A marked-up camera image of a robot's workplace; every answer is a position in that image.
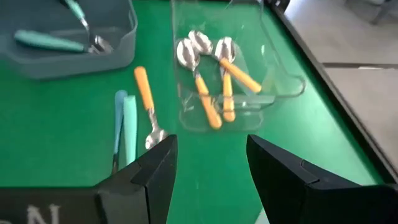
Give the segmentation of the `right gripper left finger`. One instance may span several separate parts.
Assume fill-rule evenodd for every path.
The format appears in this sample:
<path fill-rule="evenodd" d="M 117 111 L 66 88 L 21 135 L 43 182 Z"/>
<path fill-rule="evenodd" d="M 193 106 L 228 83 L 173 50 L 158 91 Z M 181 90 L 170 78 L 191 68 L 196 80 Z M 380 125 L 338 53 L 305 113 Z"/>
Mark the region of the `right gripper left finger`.
<path fill-rule="evenodd" d="M 177 155 L 171 134 L 91 187 L 3 187 L 1 223 L 166 223 Z"/>

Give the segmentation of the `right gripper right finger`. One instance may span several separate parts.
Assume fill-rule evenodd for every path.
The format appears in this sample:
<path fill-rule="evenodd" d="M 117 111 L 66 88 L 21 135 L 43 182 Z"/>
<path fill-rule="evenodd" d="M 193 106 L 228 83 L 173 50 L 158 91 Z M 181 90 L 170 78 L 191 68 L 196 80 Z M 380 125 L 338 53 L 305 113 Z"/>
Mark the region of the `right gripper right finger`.
<path fill-rule="evenodd" d="M 397 185 L 360 185 L 257 135 L 251 177 L 270 223 L 397 223 Z"/>

